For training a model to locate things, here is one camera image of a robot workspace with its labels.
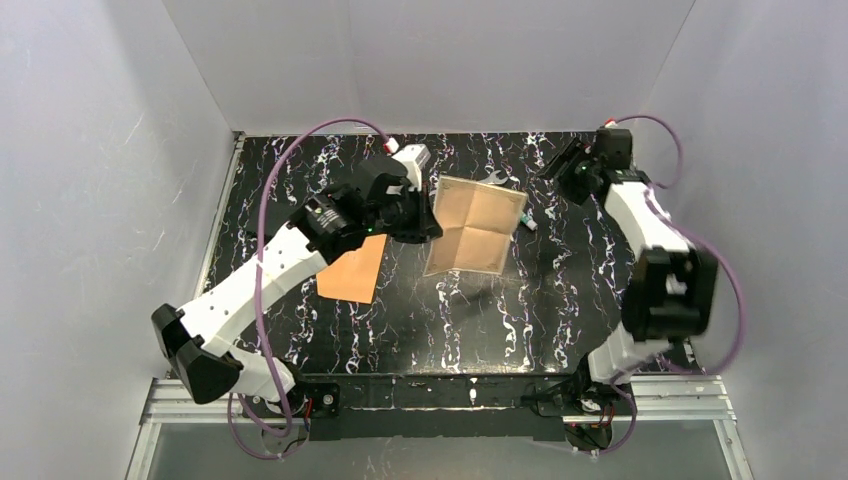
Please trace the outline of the tan letter paper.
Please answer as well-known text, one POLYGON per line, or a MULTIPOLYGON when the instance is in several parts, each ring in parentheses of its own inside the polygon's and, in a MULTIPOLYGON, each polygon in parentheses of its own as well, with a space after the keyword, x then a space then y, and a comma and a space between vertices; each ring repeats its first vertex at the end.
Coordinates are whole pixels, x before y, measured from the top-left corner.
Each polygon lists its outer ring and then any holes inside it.
POLYGON ((441 176, 433 211, 443 234, 430 243, 423 275, 502 274, 527 200, 521 191, 441 176))

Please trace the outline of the orange envelope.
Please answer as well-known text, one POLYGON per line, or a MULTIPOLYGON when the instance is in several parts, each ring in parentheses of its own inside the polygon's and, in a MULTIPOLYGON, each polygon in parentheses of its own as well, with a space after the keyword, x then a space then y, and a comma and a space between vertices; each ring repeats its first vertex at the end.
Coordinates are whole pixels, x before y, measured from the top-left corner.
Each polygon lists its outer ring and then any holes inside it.
POLYGON ((374 299, 387 236, 365 239, 316 275, 317 294, 326 299, 371 304, 374 299))

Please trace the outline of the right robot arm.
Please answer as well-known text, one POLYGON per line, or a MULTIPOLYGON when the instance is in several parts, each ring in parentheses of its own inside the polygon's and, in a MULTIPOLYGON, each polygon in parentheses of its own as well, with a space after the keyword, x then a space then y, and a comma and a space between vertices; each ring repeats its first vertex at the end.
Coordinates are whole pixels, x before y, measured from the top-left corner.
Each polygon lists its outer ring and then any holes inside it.
POLYGON ((634 166, 632 147, 632 133, 609 121, 592 142, 572 139, 539 173, 575 204, 601 201, 635 257, 618 325, 580 363, 594 384, 626 383, 673 344, 705 333, 714 299, 716 256, 671 227, 649 177, 634 166))

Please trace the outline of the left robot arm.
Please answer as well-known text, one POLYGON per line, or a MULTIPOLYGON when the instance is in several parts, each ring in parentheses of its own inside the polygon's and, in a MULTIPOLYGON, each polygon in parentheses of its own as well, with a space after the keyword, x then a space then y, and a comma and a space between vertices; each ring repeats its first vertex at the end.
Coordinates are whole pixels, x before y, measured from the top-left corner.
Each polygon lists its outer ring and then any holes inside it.
POLYGON ((309 197, 257 254, 214 288, 152 313, 160 349, 195 403, 229 393, 280 402, 296 385, 292 371, 281 360, 267 361, 235 345, 256 311, 369 237, 423 244, 441 236, 422 179, 429 159, 424 145, 413 144, 361 161, 342 182, 309 197))

